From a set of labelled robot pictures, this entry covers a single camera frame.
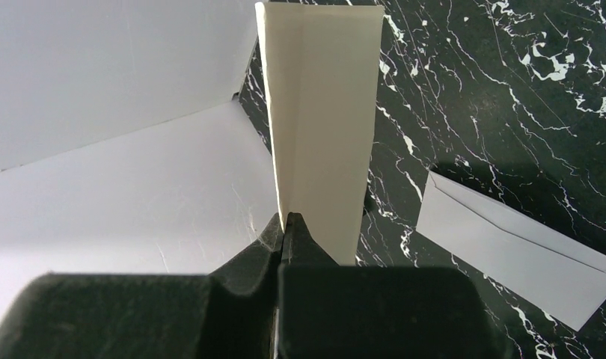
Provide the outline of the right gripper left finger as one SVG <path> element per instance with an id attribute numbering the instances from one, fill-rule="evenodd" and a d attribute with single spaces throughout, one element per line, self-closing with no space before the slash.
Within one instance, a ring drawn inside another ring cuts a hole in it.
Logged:
<path id="1" fill-rule="evenodd" d="M 45 274 L 0 324 L 0 358 L 270 358 L 283 233 L 272 218 L 210 274 Z"/>

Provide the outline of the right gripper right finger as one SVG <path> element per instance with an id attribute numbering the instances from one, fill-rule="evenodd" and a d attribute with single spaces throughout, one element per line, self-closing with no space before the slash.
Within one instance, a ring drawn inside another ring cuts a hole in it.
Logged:
<path id="1" fill-rule="evenodd" d="M 472 281 L 444 267 L 339 266 L 290 213 L 278 269 L 280 358 L 508 358 Z"/>

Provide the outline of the cream letter paper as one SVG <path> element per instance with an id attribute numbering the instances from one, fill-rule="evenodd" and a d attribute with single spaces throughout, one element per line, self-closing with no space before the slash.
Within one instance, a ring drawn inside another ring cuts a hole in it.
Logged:
<path id="1" fill-rule="evenodd" d="M 353 266 L 375 132 L 385 9 L 255 5 L 278 212 Z"/>

